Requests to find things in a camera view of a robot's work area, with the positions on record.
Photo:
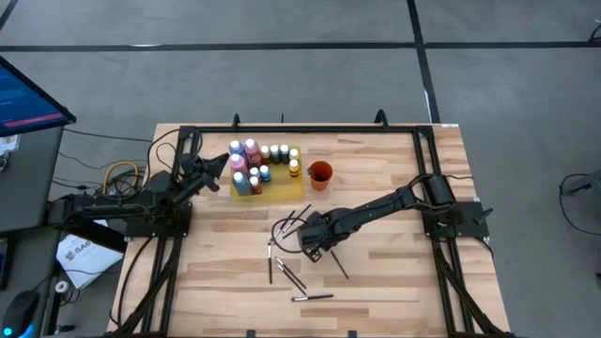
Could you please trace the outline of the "black computer mouse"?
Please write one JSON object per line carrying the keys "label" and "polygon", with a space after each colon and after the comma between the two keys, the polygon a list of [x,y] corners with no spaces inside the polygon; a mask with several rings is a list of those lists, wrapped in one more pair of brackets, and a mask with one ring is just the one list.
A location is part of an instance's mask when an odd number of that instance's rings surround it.
{"label": "black computer mouse", "polygon": [[34,314],[39,303],[39,293],[25,290],[7,307],[0,333],[3,338],[28,338],[34,330]]}

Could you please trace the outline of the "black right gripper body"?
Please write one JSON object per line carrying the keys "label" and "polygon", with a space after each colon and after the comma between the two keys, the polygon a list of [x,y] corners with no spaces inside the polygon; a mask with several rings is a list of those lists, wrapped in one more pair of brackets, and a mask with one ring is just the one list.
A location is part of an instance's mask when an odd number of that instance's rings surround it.
{"label": "black right gripper body", "polygon": [[297,232],[302,253],[303,247],[311,247],[313,250],[319,249],[321,253],[327,251],[331,241],[329,224],[328,218],[317,211],[308,217],[305,224]]}

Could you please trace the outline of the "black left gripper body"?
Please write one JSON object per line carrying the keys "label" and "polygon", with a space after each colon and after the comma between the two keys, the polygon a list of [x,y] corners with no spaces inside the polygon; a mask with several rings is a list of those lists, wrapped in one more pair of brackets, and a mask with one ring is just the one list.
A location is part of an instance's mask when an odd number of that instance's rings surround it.
{"label": "black left gripper body", "polygon": [[198,193],[205,188],[203,185],[203,175],[208,175],[206,171],[206,160],[197,155],[182,154],[179,156],[180,169],[183,171],[180,185],[182,191],[186,193]]}

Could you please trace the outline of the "black slanted bar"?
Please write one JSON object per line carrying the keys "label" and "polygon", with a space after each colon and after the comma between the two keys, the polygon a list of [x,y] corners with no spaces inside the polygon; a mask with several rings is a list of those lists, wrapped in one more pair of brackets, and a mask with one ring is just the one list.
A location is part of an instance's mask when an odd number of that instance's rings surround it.
{"label": "black slanted bar", "polygon": [[88,239],[104,248],[122,254],[125,253],[128,246],[123,234],[90,220],[76,221],[75,223],[48,223],[48,225],[55,230]]}

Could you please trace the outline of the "yellow translucent plastic bin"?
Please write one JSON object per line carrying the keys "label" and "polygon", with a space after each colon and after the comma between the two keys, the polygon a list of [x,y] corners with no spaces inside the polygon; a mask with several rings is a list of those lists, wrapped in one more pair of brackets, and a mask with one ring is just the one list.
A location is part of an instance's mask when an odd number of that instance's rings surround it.
{"label": "yellow translucent plastic bin", "polygon": [[288,171],[288,164],[268,164],[271,174],[271,182],[262,181],[262,193],[251,194],[247,196],[238,196],[233,184],[230,185],[230,196],[238,202],[284,202],[291,200],[300,200],[304,196],[305,183],[302,169],[301,148],[293,145],[291,148],[297,148],[300,151],[300,175],[292,177]]}

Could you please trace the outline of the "orange plastic cup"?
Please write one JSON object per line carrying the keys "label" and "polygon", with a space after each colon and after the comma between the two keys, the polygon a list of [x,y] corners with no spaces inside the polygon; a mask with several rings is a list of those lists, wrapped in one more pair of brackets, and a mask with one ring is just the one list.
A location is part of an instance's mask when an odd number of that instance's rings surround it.
{"label": "orange plastic cup", "polygon": [[[326,161],[315,161],[309,167],[313,167],[317,171],[322,171],[322,172],[324,170],[329,170],[331,172],[331,177],[332,177],[333,169],[332,169],[331,165],[329,163],[327,163]],[[310,177],[312,188],[316,191],[324,191],[328,187],[331,177],[328,180],[323,181],[323,182],[315,181],[315,180],[311,179],[311,177]]]}

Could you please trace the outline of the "large teal paint bottle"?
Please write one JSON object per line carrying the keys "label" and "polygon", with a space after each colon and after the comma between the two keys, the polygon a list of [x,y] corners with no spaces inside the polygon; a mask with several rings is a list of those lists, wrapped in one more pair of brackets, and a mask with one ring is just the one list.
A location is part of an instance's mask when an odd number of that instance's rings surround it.
{"label": "large teal paint bottle", "polygon": [[244,173],[235,172],[232,176],[232,180],[238,196],[247,196],[253,193],[248,177]]}

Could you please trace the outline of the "computer monitor blue screen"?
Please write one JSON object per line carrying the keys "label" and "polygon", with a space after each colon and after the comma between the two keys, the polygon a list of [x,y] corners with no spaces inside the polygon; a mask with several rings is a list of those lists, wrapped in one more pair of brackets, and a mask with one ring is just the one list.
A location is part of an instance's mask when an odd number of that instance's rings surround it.
{"label": "computer monitor blue screen", "polygon": [[77,118],[0,56],[0,137],[75,124]]}

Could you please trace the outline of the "large red paint bottle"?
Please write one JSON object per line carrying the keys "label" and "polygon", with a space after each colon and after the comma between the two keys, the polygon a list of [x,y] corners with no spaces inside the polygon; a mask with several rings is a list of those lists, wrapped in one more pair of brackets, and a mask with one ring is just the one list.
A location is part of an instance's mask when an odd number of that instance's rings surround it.
{"label": "large red paint bottle", "polygon": [[258,143],[254,139],[249,138],[244,142],[244,150],[249,166],[260,167],[262,164],[262,157]]}

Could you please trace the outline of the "large pink paint bottle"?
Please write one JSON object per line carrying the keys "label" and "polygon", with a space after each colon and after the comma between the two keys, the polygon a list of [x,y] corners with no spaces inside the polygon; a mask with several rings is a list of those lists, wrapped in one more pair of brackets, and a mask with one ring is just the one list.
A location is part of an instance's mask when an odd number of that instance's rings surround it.
{"label": "large pink paint bottle", "polygon": [[240,172],[245,176],[248,175],[248,165],[246,163],[245,157],[240,154],[231,154],[230,155],[230,165],[234,173]]}

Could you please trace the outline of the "white paper sheet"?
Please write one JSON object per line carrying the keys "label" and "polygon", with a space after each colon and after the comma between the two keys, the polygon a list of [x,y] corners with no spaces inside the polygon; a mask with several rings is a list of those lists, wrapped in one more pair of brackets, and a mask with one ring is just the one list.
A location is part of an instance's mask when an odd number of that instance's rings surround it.
{"label": "white paper sheet", "polygon": [[107,249],[89,239],[62,234],[56,260],[76,289],[83,289],[111,266],[123,259],[123,253]]}

